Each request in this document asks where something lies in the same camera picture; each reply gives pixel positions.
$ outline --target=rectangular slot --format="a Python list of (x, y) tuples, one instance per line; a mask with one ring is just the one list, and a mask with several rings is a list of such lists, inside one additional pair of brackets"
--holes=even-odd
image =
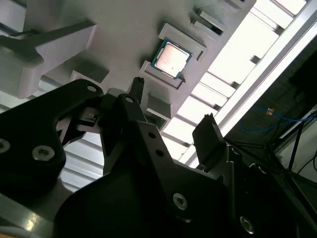
[(210, 113), (215, 116), (217, 111), (193, 97), (188, 97), (177, 112), (178, 115), (195, 123), (196, 125), (201, 122), (205, 114)]
[(183, 142), (192, 144), (194, 142), (192, 136), (194, 129), (194, 126), (189, 125), (178, 118), (173, 118), (163, 132)]
[(169, 151), (169, 154), (170, 156), (175, 159), (175, 160), (179, 160), (182, 155), (186, 152), (187, 150), (187, 147), (171, 140), (171, 139), (168, 139), (166, 137), (163, 137), (162, 136), (162, 139)]
[(214, 33), (216, 33), (217, 35), (221, 36), (223, 34), (223, 31), (216, 27), (215, 25), (211, 24), (211, 28), (210, 28)]
[(245, 58), (241, 51), (227, 44), (213, 61), (208, 72), (227, 84), (231, 84), (233, 81), (241, 84), (254, 66), (255, 64)]

